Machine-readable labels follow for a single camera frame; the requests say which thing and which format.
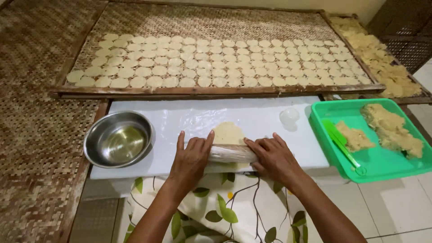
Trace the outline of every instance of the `brown lattice panel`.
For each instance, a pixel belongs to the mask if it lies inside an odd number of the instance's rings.
[[[145,3],[109,3],[80,49],[75,64],[64,66],[57,86],[51,95],[61,98],[142,98],[142,99],[213,99],[234,97],[277,97],[284,95],[316,94],[328,92],[376,93],[383,90],[368,68],[359,65],[371,79],[371,84],[357,85],[291,85],[264,87],[158,87],[151,88],[99,88],[76,87],[65,80],[70,70],[83,70],[95,58],[98,42],[106,33],[132,34],[134,36],[175,36],[195,39],[272,40],[274,38],[340,40],[323,18],[323,11],[302,12],[233,9],[186,5],[161,5]]]
[[[47,90],[105,5],[14,0],[0,11],[2,243],[68,241],[89,168],[82,141],[100,102],[54,100]]]
[[[366,30],[367,33],[370,34],[368,31],[368,28],[363,25],[361,21],[359,21],[358,16],[356,14],[331,14],[331,16],[337,16],[341,18],[354,18],[358,21],[358,23]],[[413,62],[413,65],[416,65],[416,60],[412,60],[413,55],[422,55],[421,51],[416,51],[416,49],[421,48],[423,50],[426,49],[432,49],[432,46],[429,46],[428,43],[425,42],[425,39],[420,38],[420,40],[423,41],[422,46],[417,46],[416,48],[408,48],[409,46],[416,45],[416,43],[410,42],[412,40],[412,37],[399,37],[397,39],[393,38],[381,38],[382,43],[387,45],[387,52],[389,55],[393,56],[394,65],[402,65],[402,63],[399,61],[397,57],[401,57],[406,59],[405,63],[410,63],[410,60]],[[392,98],[393,101],[395,101],[399,105],[411,105],[411,104],[432,104],[432,93],[428,91],[416,78],[414,78],[411,74],[408,75],[408,77],[412,80],[413,83],[417,83],[421,86],[421,93],[419,95],[415,95],[412,97],[401,97],[401,98]],[[336,100],[332,94],[324,94],[323,95],[325,100]],[[378,95],[375,94],[359,94],[358,96],[343,96],[343,99],[370,99],[370,98],[381,98]]]

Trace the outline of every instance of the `plastic-wrapped rolling pin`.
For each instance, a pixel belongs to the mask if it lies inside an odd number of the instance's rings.
[[[213,144],[209,155],[209,162],[253,163],[257,161],[258,157],[246,145]]]

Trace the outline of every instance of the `woven mat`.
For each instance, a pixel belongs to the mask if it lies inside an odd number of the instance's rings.
[[[96,50],[100,49],[98,42],[106,33],[233,41],[339,39],[318,13],[109,3],[88,35],[73,70],[91,66]]]
[[[64,226],[76,210],[69,198],[83,187],[72,185],[98,102],[53,100],[47,87],[103,4],[14,0],[0,12],[0,242],[69,235]]]

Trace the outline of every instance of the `woven bamboo tray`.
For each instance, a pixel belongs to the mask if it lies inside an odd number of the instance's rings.
[[[354,14],[330,14],[330,16],[340,17],[340,18],[354,18],[354,19],[359,21],[359,17],[355,13]],[[359,21],[359,24],[369,34],[371,34],[369,29],[361,21]],[[340,35],[340,37],[345,42],[348,42],[343,35]],[[386,52],[394,58],[394,65],[402,65],[399,62],[399,60],[391,53],[391,51],[386,49]],[[414,76],[409,74],[408,77],[412,80],[413,83],[417,83],[421,86],[422,92],[417,96],[392,98],[392,100],[395,101],[399,105],[432,104],[432,93],[430,91],[428,91],[416,78],[414,78]],[[323,94],[323,98],[324,98],[324,100],[337,100],[337,98],[335,98],[333,96],[333,94]],[[367,98],[369,98],[369,96],[368,97],[362,96],[362,95],[359,96],[359,99],[367,99]]]
[[[98,42],[106,33],[140,36],[175,36],[195,39],[238,40],[342,40],[370,84],[291,85],[244,87],[157,87],[111,88],[77,87],[66,81],[71,70],[84,70],[95,57]],[[378,93],[384,90],[369,68],[355,55],[346,40],[328,24],[323,10],[266,10],[230,6],[190,6],[185,4],[109,3],[96,25],[88,26],[73,46],[73,53],[50,91],[56,98],[74,99],[217,99],[238,97],[279,97],[320,93]]]

